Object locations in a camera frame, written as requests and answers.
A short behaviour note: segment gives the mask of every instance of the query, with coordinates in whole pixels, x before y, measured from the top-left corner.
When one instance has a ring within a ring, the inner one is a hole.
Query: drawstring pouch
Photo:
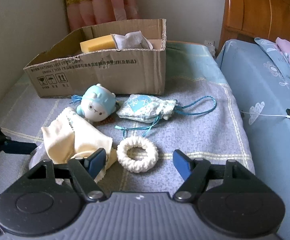
[[[184,109],[189,108],[199,101],[210,98],[213,100],[213,107],[209,110],[189,113]],[[212,112],[217,106],[216,100],[212,96],[204,96],[186,106],[180,106],[177,100],[162,100],[154,96],[147,95],[130,95],[127,101],[123,103],[121,108],[117,111],[120,118],[130,119],[139,122],[151,123],[147,127],[125,128],[116,125],[115,128],[123,131],[123,138],[127,136],[129,130],[145,130],[143,137],[145,137],[153,126],[158,124],[161,119],[168,120],[173,113],[182,115],[205,115]]]

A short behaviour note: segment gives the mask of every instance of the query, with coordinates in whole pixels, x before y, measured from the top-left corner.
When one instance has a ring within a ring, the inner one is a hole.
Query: crocheted hair tie
[[[140,161],[128,157],[127,151],[134,147],[143,148],[147,156]],[[157,147],[147,138],[132,136],[122,140],[117,146],[117,158],[123,168],[136,173],[144,172],[154,167],[158,160],[158,151]]]

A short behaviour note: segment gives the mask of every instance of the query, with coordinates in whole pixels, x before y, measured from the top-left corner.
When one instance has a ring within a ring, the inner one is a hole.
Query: gray ridged cover
[[[0,240],[29,239],[4,234]],[[113,193],[109,200],[91,203],[64,230],[45,240],[214,240],[230,238],[207,227],[191,204],[171,200],[167,193]],[[279,239],[275,236],[263,240]]]

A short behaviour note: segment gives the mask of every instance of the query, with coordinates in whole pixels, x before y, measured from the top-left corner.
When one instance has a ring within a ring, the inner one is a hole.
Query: blue cord
[[[152,125],[148,126],[148,127],[135,127],[135,128],[125,128],[125,127],[121,127],[121,126],[118,126],[116,125],[115,128],[116,129],[119,129],[119,130],[123,130],[123,138],[125,139],[126,138],[126,132],[131,130],[131,131],[135,131],[135,130],[147,130],[144,134],[143,134],[143,137],[145,137],[149,131],[152,129],[152,127],[156,124],[158,124],[158,122],[160,121],[160,119],[162,118],[162,115],[159,114],[155,120],[153,121]]]
[[[190,106],[193,106],[196,103],[198,103],[199,101],[203,100],[204,98],[211,98],[211,99],[213,99],[214,106],[211,109],[209,109],[207,111],[204,111],[204,112],[200,112],[200,113],[185,113],[185,112],[182,111],[182,109],[185,109],[185,108],[188,108]],[[178,113],[178,114],[182,114],[182,115],[204,115],[204,114],[208,114],[208,113],[212,112],[216,108],[216,106],[217,106],[217,103],[216,103],[215,98],[213,98],[212,96],[204,96],[204,97],[202,97],[202,98],[194,101],[193,103],[191,103],[191,104],[189,104],[187,106],[175,106],[174,112],[175,113]]]
[[[207,110],[207,111],[204,111],[204,112],[200,112],[200,113],[185,113],[185,112],[182,111],[182,109],[185,109],[185,108],[191,107],[191,106],[195,105],[196,103],[198,103],[199,101],[203,100],[204,98],[211,98],[211,99],[213,99],[214,106],[213,106],[211,109],[209,109],[209,110]],[[204,114],[208,114],[208,113],[212,112],[212,111],[216,108],[216,106],[217,106],[217,103],[216,103],[215,98],[213,98],[212,96],[204,96],[204,97],[202,97],[202,98],[200,98],[200,99],[194,101],[193,103],[191,103],[191,104],[189,104],[189,105],[187,105],[187,106],[175,106],[175,107],[174,107],[174,112],[175,112],[175,113],[178,113],[178,114],[182,114],[182,115],[204,115]],[[162,119],[162,115],[159,114],[159,115],[155,118],[155,120],[153,121],[152,125],[151,125],[151,126],[148,126],[148,127],[125,128],[125,127],[121,127],[121,126],[116,125],[115,128],[116,128],[116,129],[119,129],[119,130],[123,130],[123,138],[124,138],[124,139],[126,138],[126,133],[127,133],[127,131],[129,131],[129,130],[132,130],[132,131],[133,131],[133,130],[134,130],[134,131],[135,131],[135,130],[147,130],[147,131],[143,134],[143,137],[145,137],[145,136],[149,133],[149,131],[152,129],[152,127],[155,126],[156,124],[158,124],[158,122],[159,122],[161,119]]]
[[[78,95],[73,95],[71,98],[72,98],[72,101],[70,102],[70,104],[75,104],[75,103],[80,102],[83,97],[78,96]]]

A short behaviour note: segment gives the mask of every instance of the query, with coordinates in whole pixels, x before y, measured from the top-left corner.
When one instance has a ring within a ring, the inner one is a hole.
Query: small white figurine
[[[115,112],[115,104],[115,94],[97,84],[88,88],[76,111],[89,122],[99,122]]]

